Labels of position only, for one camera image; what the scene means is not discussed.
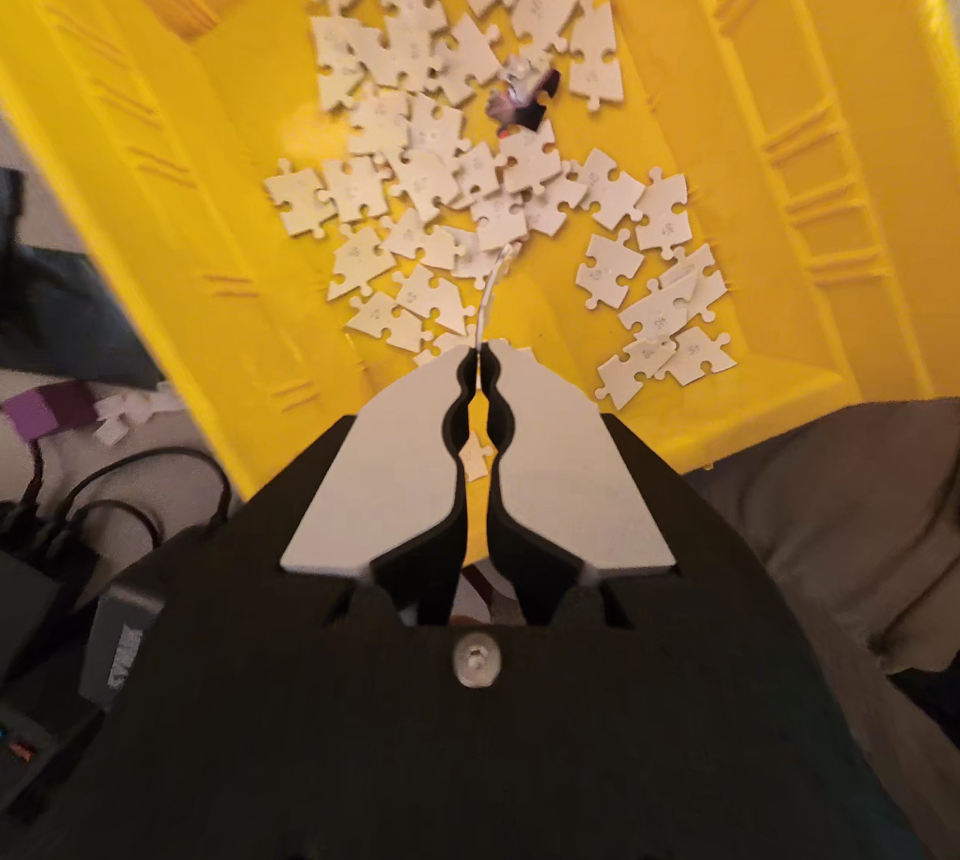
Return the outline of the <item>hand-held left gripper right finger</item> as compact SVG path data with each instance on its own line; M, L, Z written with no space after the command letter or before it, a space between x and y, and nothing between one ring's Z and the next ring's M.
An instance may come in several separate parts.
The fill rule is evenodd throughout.
M506 340L485 342L478 367L496 451L488 555L525 621L548 625L574 588L672 571L676 557L594 401Z

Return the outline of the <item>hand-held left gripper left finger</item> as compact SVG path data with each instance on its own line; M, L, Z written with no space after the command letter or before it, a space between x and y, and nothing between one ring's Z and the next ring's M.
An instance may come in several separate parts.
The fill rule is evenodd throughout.
M371 399L293 531L288 574L376 586L447 626L469 540L466 472L477 351L457 346Z

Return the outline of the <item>white puzzle piece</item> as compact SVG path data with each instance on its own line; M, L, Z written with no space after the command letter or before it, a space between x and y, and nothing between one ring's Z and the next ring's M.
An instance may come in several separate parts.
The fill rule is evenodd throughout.
M523 242L521 240L513 240L501 247L489 274L486 276L481 301L476 312L474 350L477 357L480 356L484 346L484 335L490 314L493 311L495 291L500 281L508 274L513 261L521 253L522 246Z

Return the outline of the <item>pile of white puzzle pieces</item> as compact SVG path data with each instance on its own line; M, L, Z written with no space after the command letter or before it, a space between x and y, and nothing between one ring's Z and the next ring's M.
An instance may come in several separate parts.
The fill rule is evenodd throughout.
M663 419L697 410L674 389L733 369L715 324L727 291L689 217L690 183L627 162L626 91L610 0L309 0L323 126L336 154L280 158L263 182L286 234L323 239L324 290L349 297L352 334L383 338L419 366L474 340L506 244L539 238L530 278L556 285L558 327L586 357L601 407ZM538 132L499 138L485 112L507 64L560 74ZM618 149L614 149L617 140Z

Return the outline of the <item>yellow plastic bin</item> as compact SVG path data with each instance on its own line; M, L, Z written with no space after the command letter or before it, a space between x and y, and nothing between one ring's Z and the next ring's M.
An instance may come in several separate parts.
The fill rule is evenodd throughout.
M737 365L642 386L676 470L862 402L958 396L958 44L947 0L595 0L625 98L550 105L558 150L684 174ZM467 0L439 0L450 23ZM281 158L342 158L329 0L2 0L2 110L244 497L411 368L329 302L337 219L288 237ZM561 0L547 0L555 7ZM347 14L383 29L379 0ZM492 0L501 55L533 38Z

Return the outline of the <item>printed puzzle piece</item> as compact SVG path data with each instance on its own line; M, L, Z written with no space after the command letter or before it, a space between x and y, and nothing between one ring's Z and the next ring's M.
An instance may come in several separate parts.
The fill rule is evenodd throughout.
M546 115L541 97L552 100L556 96L560 72L553 66L541 69L520 62L505 65L498 79L501 85L491 90L485 106L486 116L496 124L497 136L507 136L514 127L537 133Z

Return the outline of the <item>grey power adapter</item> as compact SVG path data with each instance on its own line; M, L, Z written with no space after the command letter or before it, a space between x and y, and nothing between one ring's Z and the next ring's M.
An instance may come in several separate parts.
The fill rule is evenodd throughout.
M81 698L102 711L112 709L166 599L163 583L134 575L118 576L102 592L80 667Z

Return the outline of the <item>purple box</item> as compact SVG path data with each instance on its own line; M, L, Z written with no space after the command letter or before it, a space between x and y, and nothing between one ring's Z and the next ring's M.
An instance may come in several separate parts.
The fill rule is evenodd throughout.
M6 398L2 414L26 445L98 421L93 392L88 384L76 379L37 386Z

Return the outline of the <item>dark grey bag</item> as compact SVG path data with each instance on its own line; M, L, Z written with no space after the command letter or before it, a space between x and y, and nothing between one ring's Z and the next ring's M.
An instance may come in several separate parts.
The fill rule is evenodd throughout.
M27 175L1 170L1 368L151 390L165 379L81 253L22 242Z

